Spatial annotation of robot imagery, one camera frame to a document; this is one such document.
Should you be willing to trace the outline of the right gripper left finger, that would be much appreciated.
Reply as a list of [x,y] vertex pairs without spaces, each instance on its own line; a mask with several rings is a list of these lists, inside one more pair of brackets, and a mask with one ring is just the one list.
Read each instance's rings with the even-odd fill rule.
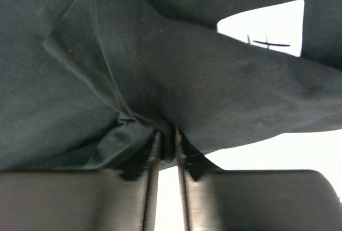
[[154,230],[161,136],[113,169],[1,173],[1,230]]

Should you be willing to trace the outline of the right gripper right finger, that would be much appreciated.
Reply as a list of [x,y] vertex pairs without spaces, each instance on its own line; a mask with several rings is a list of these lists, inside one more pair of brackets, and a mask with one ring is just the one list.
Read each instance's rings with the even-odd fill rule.
[[185,230],[341,230],[341,203],[314,170],[224,170],[182,131],[175,149]]

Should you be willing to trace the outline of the black t shirt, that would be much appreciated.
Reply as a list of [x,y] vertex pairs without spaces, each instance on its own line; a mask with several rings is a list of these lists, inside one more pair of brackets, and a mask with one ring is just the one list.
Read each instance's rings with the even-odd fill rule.
[[341,129],[341,0],[1,0],[1,169]]

